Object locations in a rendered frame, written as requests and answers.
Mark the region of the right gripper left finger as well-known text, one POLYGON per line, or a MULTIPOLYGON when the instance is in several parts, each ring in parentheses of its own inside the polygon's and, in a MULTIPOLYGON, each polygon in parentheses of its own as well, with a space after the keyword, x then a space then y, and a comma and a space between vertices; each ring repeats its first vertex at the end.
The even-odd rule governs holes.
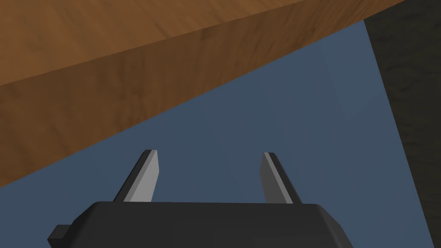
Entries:
POLYGON ((145 150, 135 163, 115 202, 150 202, 159 175, 157 150, 145 150))

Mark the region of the brown wooden table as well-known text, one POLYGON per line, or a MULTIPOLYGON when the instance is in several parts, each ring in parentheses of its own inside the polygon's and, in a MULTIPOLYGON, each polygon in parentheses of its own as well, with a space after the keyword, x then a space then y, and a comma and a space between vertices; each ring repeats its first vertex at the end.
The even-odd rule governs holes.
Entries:
POLYGON ((403 0, 0 0, 0 187, 403 0))

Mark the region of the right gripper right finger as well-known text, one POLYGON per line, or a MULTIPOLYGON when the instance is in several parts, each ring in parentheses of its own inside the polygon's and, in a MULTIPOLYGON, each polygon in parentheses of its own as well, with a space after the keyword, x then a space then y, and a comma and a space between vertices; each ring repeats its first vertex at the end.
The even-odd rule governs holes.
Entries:
POLYGON ((260 178, 267 204, 302 204, 275 153, 263 154, 260 178))

